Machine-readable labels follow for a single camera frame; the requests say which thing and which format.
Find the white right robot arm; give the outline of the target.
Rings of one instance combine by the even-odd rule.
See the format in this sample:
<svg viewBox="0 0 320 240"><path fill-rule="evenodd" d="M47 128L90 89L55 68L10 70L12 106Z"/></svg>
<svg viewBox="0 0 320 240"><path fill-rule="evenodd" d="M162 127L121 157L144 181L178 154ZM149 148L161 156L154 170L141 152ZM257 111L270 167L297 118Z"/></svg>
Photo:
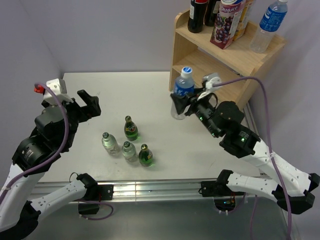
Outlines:
<svg viewBox="0 0 320 240"><path fill-rule="evenodd" d="M233 101L222 101L217 106L209 102L211 94L200 98L197 93L184 96L170 95L177 113L196 115L214 138L222 138L219 145L230 155L263 171L268 178L250 177L224 169L215 181L218 196L230 192L247 192L270 199L283 210L288 210L288 196L292 214L299 215L312 208L319 186L316 173L306 173L292 166L276 153L269 153L267 144L252 130L242 125L244 113Z"/></svg>

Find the blue-cap water bottle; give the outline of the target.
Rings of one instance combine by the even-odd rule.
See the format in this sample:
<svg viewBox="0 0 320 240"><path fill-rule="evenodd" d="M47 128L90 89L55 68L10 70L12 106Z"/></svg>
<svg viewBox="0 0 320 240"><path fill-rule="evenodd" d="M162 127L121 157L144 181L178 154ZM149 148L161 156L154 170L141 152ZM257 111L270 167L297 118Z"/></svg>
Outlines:
<svg viewBox="0 0 320 240"><path fill-rule="evenodd" d="M190 66L184 66L181 70L180 76L174 80L173 93L179 96L184 96L187 93L193 93L195 82L193 79L193 69ZM183 120L184 114L178 114L175 103L171 105L171 116L176 120Z"/></svg>
<svg viewBox="0 0 320 240"><path fill-rule="evenodd" d="M249 46L253 52L263 53L267 50L288 12L287 3L287 0L275 0L268 6Z"/></svg>

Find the purple juice carton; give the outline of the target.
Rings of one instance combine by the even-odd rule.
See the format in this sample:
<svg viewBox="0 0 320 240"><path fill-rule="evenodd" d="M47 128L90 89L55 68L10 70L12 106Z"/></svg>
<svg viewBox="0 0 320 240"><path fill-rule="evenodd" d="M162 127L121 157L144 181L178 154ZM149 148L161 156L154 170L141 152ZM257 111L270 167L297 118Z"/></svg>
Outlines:
<svg viewBox="0 0 320 240"><path fill-rule="evenodd" d="M235 36L246 0L221 0L210 42L226 49Z"/></svg>

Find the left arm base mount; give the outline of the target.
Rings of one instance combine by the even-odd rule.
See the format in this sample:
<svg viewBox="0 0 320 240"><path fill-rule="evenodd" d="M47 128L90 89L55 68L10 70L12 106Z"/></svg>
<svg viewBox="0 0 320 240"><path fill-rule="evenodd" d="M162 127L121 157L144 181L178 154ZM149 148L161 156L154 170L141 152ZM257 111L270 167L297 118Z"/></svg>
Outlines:
<svg viewBox="0 0 320 240"><path fill-rule="evenodd" d="M93 186L88 189L88 193L81 198L72 200L72 202L78 202L78 214L80 218L87 221L101 221L111 217L114 213L114 207L106 202L102 202L102 194L98 186ZM110 213L103 217L90 217L98 213L100 206L104 205L110 208Z"/></svg>

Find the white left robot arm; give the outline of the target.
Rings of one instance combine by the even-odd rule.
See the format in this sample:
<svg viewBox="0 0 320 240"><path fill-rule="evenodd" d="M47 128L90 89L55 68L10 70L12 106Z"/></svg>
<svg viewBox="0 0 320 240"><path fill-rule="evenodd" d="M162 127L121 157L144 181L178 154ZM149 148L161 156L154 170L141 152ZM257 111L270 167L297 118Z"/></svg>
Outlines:
<svg viewBox="0 0 320 240"><path fill-rule="evenodd" d="M39 222L64 205L76 201L97 200L98 183L81 173L67 186L44 197L30 200L38 181L72 147L80 123L101 115L99 98L85 90L77 91L85 102L79 106L74 98L59 104L42 101L43 111L34 120L30 136L17 147L7 180L0 191L0 238L22 240Z"/></svg>

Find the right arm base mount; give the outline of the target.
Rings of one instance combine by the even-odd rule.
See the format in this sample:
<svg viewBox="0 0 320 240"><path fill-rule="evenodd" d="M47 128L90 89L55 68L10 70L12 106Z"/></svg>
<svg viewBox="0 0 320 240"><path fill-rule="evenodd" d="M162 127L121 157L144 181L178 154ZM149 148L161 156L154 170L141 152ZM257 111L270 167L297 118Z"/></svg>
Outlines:
<svg viewBox="0 0 320 240"><path fill-rule="evenodd" d="M223 199L214 200L214 206L219 211L232 211L236 207L236 194L229 188L216 183L216 181L202 181L198 193L202 197L223 197Z"/></svg>

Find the orange juice carton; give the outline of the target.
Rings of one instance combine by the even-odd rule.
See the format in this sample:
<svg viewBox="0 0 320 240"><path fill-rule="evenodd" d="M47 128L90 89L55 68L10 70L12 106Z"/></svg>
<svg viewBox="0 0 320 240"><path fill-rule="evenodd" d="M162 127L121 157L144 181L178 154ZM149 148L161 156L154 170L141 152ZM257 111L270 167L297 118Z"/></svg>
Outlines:
<svg viewBox="0 0 320 240"><path fill-rule="evenodd" d="M236 29L235 35L233 37L233 41L238 40L239 38L241 38L244 35L248 21L249 21L249 16L251 14L251 11L252 11L252 8L253 8L255 2L256 2L256 0L246 0L245 1L245 5L243 7L241 17L238 22L237 29Z"/></svg>

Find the cola glass bottle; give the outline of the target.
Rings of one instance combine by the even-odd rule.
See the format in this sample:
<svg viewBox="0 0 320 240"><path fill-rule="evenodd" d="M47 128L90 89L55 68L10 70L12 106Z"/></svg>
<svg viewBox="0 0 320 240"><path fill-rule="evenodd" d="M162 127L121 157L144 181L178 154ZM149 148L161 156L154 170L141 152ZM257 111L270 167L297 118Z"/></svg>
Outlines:
<svg viewBox="0 0 320 240"><path fill-rule="evenodd" d="M200 33L204 25L208 0L191 0L187 28L191 33Z"/></svg>
<svg viewBox="0 0 320 240"><path fill-rule="evenodd" d="M216 17L220 8L220 0L209 0L204 15L204 24L208 27L213 27L215 25Z"/></svg>

